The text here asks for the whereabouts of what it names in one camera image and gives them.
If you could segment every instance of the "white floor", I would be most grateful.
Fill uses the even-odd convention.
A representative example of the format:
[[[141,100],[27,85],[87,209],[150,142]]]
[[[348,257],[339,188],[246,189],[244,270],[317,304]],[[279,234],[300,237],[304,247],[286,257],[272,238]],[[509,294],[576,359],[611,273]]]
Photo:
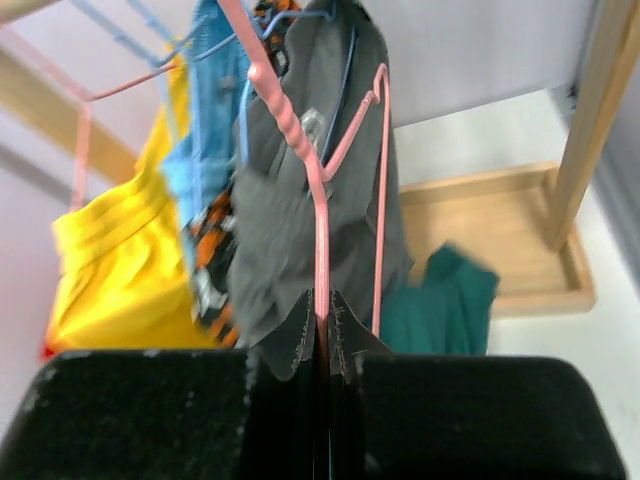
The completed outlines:
[[[396,135],[401,182],[413,183],[560,159],[567,128],[541,91],[398,128]],[[0,191],[0,436],[37,370],[57,281],[49,222],[65,209],[49,205],[43,212],[38,192],[14,187]],[[25,191],[32,206],[7,226],[11,199]],[[592,191],[580,209],[578,230],[597,290],[595,308],[583,315],[493,322],[490,352],[560,357],[576,365],[596,393],[631,478],[640,479],[640,301]]]
[[[540,91],[395,132],[400,181],[407,184],[559,161],[568,130],[549,93]],[[489,350],[574,364],[595,391],[630,478],[640,479],[640,300],[591,188],[577,224],[596,288],[593,310],[492,322]]]

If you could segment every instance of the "green cloth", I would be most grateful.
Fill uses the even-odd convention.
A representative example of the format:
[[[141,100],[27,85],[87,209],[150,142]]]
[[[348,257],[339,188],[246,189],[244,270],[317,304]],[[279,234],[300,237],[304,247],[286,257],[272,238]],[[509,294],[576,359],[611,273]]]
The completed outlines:
[[[445,244],[429,257],[420,286],[385,298],[380,340],[396,353],[484,355],[498,282]]]

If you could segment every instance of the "wooden post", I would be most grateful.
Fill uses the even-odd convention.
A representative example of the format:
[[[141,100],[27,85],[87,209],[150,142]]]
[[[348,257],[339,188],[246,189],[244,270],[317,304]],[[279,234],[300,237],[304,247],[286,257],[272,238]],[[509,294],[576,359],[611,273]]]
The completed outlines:
[[[40,10],[58,0],[2,0],[0,2],[0,26]]]
[[[75,154],[78,106],[0,48],[0,106]],[[96,122],[91,123],[89,166],[114,183],[130,180],[135,155]]]
[[[640,0],[602,0],[603,10],[551,196],[547,243],[560,250],[600,159],[640,53]]]

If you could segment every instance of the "wooden frame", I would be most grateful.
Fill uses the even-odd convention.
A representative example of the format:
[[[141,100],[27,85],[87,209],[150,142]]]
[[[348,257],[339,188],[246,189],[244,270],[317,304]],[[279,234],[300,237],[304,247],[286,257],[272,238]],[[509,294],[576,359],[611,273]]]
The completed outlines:
[[[0,105],[58,147],[75,155],[78,105],[0,48]],[[130,180],[135,155],[99,123],[91,122],[89,166],[113,183]]]
[[[540,163],[400,189],[413,280],[451,241],[500,275],[494,317],[594,305],[574,219],[640,52],[640,0],[603,1],[559,169]]]
[[[400,189],[407,241],[422,277],[426,259],[452,242],[501,281],[492,316],[588,311],[595,295],[573,229],[559,252],[542,236],[556,163],[539,163]]]
[[[58,0],[2,0],[0,26],[40,10]]]

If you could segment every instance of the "yellow cloth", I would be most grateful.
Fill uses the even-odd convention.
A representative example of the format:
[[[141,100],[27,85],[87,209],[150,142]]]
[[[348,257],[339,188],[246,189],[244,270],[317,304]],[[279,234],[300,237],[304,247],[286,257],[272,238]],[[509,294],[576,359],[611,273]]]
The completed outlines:
[[[189,96],[181,62],[169,73],[169,85],[183,137],[189,130]],[[54,223],[62,258],[47,331],[47,346],[54,352],[216,346],[192,321],[177,211],[157,169],[171,148],[161,109],[136,177]]]

